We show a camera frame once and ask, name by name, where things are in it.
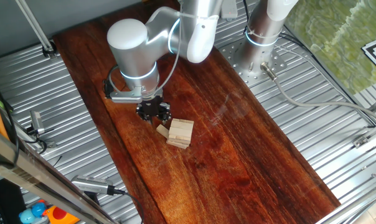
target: wood grain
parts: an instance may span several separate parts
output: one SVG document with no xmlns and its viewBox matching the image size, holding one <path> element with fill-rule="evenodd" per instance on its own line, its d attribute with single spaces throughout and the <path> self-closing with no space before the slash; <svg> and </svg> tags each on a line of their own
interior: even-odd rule
<svg viewBox="0 0 376 224">
<path fill-rule="evenodd" d="M 180 60 L 164 89 L 173 116 L 195 122 L 187 149 L 166 144 L 136 105 L 105 99 L 101 81 L 116 63 L 107 30 L 146 22 L 158 7 L 138 4 L 54 37 L 145 223 L 315 223 L 333 211 L 338 200 L 217 50 L 198 65 Z M 173 62 L 161 58 L 159 73 Z"/>
</svg>

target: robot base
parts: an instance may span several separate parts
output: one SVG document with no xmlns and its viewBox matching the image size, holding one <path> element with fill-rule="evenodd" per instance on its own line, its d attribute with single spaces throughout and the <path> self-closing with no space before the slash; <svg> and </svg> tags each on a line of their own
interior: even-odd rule
<svg viewBox="0 0 376 224">
<path fill-rule="evenodd" d="M 241 76 L 242 80 L 246 83 L 246 85 L 251 87 L 256 83 L 269 78 L 265 72 L 255 72 L 255 70 L 249 72 L 248 69 L 240 67 L 238 62 L 235 61 L 235 52 L 239 49 L 239 47 L 243 45 L 244 41 L 245 39 L 238 40 L 232 44 L 228 44 L 220 48 L 219 50 L 221 51 L 221 54 L 227 59 L 229 64 L 233 67 L 233 69 Z M 271 62 L 272 63 L 269 63 L 269 66 L 275 73 L 279 74 L 286 70 L 287 64 L 276 52 L 276 50 L 273 50 Z"/>
</svg>

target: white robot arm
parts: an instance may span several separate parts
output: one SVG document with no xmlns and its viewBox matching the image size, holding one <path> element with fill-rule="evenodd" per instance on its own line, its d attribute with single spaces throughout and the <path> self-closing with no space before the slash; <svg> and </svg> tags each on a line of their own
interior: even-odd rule
<svg viewBox="0 0 376 224">
<path fill-rule="evenodd" d="M 248 41 L 259 46 L 273 45 L 286 16 L 297 1 L 261 0 L 253 11 L 256 15 L 252 15 L 248 23 Z M 113 24 L 108 31 L 108 43 L 131 91 L 117 90 L 106 94 L 107 97 L 115 103 L 137 103 L 137 113 L 144 120 L 151 121 L 153 116 L 163 121 L 169 119 L 169 105 L 162 102 L 162 90 L 158 90 L 156 61 L 165 54 L 176 54 L 180 42 L 179 56 L 192 63 L 205 60 L 214 45 L 222 2 L 185 0 L 180 12 L 161 7 L 146 24 L 135 19 L 124 19 Z M 241 58 L 245 60 L 243 65 L 249 63 L 253 66 L 251 55 L 248 54 L 255 54 L 251 51 L 241 53 Z"/>
</svg>

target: silver cylinder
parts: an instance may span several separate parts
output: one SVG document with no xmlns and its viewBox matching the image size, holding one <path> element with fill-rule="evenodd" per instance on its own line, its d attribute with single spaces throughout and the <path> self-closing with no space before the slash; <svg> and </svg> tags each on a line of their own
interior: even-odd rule
<svg viewBox="0 0 376 224">
<path fill-rule="evenodd" d="M 285 19 L 272 20 L 267 14 L 267 4 L 268 0 L 261 0 L 253 10 L 245 41 L 235 52 L 237 65 L 249 72 L 261 72 L 261 63 L 271 61 L 274 44 L 285 22 Z"/>
</svg>

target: metal rail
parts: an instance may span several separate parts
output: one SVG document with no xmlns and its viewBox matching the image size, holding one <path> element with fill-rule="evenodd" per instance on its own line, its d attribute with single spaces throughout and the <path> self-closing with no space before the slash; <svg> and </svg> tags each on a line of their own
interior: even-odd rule
<svg viewBox="0 0 376 224">
<path fill-rule="evenodd" d="M 0 135 L 0 159 L 13 161 L 14 148 L 15 145 Z M 99 205 L 28 147 L 25 152 L 20 150 L 17 167 L 7 169 L 0 166 L 0 175 L 86 223 L 116 223 Z"/>
<path fill-rule="evenodd" d="M 37 22 L 36 18 L 33 15 L 33 12 L 29 8 L 25 0 L 16 0 L 16 2 L 19 8 L 21 9 L 21 11 L 23 12 L 23 14 L 25 15 L 27 21 L 31 25 L 33 31 L 36 33 L 36 36 L 39 38 L 41 44 L 43 45 L 44 50 L 48 53 L 51 59 L 57 58 L 54 48 L 52 47 L 47 36 L 41 29 L 39 22 Z"/>
</svg>

